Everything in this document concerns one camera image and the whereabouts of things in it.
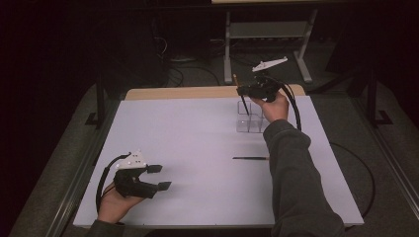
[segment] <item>white object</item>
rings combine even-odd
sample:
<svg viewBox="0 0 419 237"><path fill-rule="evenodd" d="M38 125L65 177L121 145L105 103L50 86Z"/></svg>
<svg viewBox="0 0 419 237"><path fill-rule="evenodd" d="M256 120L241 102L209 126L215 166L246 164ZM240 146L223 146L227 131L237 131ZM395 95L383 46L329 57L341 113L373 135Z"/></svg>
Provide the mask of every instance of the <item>white object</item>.
<svg viewBox="0 0 419 237"><path fill-rule="evenodd" d="M346 225L364 223L311 99L295 98L327 200ZM141 176L141 180L151 184L165 180L172 185L131 209L122 220L126 225L161 229L274 224L269 162L232 159L269 155L262 133L236 131L238 101L122 101L73 224L92 225L98 216L95 195L104 168L138 146L148 163L164 166L164 172ZM293 108L289 121L295 125ZM112 178L108 176L105 184Z"/></svg>
<svg viewBox="0 0 419 237"><path fill-rule="evenodd" d="M278 59L278 60L273 60L273 61L266 61L266 62L261 61L259 65L252 68L252 72L264 70L264 69L273 67L275 65L278 65L280 63L286 62L286 61L288 61L286 57L284 57L283 59Z"/></svg>
<svg viewBox="0 0 419 237"><path fill-rule="evenodd" d="M145 168L146 166L147 164L145 163L141 151L137 150L118 163L116 168L117 170L126 170Z"/></svg>

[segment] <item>dark background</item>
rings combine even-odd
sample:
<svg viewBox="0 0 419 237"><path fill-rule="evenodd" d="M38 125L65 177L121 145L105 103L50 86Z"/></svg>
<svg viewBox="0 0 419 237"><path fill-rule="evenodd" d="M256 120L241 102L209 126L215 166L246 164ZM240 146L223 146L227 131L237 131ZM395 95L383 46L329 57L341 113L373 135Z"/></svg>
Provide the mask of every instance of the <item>dark background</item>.
<svg viewBox="0 0 419 237"><path fill-rule="evenodd" d="M156 2L139 1L141 6ZM86 11L86 6L110 7L101 1L83 4L0 2L1 236L9 233L80 99L99 76L114 99L132 87L159 87L167 80L166 66L155 56L154 37L173 45L168 53L187 51L202 58L209 56L210 39L223 39L220 11L103 14ZM373 69L416 124L418 10L413 1L322 8L311 37L338 42L329 70L345 73L360 63ZM242 11L238 20L249 16L278 15Z"/></svg>

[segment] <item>human hand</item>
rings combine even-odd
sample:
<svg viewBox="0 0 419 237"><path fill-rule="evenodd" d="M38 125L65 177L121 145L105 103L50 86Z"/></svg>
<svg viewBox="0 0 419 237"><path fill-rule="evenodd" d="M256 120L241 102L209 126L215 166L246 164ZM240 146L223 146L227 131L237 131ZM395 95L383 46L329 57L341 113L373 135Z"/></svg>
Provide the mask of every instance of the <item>human hand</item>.
<svg viewBox="0 0 419 237"><path fill-rule="evenodd" d="M98 220L117 223L128 211L144 200L143 197L123 197L115 189L115 184L108 185L102 196L101 207L99 208Z"/></svg>
<svg viewBox="0 0 419 237"><path fill-rule="evenodd" d="M250 98L254 103L262 108L263 114L268 122L278 119L288 119L289 101L280 92L277 92L275 101L268 103L261 99Z"/></svg>

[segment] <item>black pen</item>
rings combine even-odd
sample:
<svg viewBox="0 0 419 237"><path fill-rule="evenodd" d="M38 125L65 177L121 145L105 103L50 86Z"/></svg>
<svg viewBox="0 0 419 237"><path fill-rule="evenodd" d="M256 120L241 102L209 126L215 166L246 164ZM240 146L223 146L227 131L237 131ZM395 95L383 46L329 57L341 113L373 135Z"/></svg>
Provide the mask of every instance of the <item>black pen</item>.
<svg viewBox="0 0 419 237"><path fill-rule="evenodd" d="M233 157L236 160L269 160L269 157L262 156L246 156L246 157Z"/></svg>

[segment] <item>jacket sleeve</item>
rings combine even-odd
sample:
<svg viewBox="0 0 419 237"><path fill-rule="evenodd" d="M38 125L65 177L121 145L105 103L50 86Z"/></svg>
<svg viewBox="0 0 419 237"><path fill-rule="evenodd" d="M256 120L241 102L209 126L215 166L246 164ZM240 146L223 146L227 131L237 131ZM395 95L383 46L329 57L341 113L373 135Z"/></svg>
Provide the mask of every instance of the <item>jacket sleeve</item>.
<svg viewBox="0 0 419 237"><path fill-rule="evenodd" d="M308 147L310 138L286 120L264 131L273 184L272 236L342 236L341 217L324 196Z"/></svg>
<svg viewBox="0 0 419 237"><path fill-rule="evenodd" d="M87 232L86 237L122 237L125 226L123 224L111 224L95 220Z"/></svg>

